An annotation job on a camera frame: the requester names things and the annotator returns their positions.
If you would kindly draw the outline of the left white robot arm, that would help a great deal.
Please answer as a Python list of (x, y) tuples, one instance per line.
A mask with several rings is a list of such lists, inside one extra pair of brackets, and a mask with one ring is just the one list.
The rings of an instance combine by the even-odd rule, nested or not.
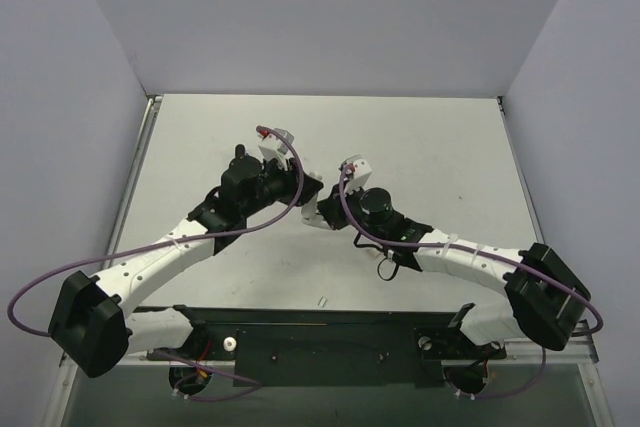
[(276, 202), (302, 206), (323, 187), (317, 174), (299, 171), (290, 158), (281, 168), (251, 156), (234, 159), (204, 201), (144, 253), (135, 252), (89, 277), (63, 283), (48, 332), (90, 378), (111, 370), (126, 355), (173, 349), (200, 355), (204, 331), (181, 311), (139, 311), (160, 287), (189, 267), (219, 254), (247, 228), (247, 220)]

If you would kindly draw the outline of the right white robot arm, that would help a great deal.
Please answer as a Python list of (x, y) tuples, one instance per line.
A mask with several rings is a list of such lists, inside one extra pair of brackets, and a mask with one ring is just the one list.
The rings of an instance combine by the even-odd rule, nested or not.
[(512, 338), (561, 351), (591, 298), (551, 247), (504, 249), (463, 240), (396, 211), (382, 188), (349, 194), (334, 188), (326, 199), (313, 200), (304, 215), (314, 226), (356, 228), (397, 266), (446, 274), (501, 295), (497, 303), (463, 308), (460, 323), (447, 330), (448, 347), (459, 356)]

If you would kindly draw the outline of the white stapler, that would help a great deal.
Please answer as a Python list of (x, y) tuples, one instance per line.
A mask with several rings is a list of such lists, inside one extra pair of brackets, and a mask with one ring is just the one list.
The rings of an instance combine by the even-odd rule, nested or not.
[(304, 204), (301, 209), (302, 223), (309, 227), (330, 230), (331, 227), (318, 210), (318, 200), (316, 197)]

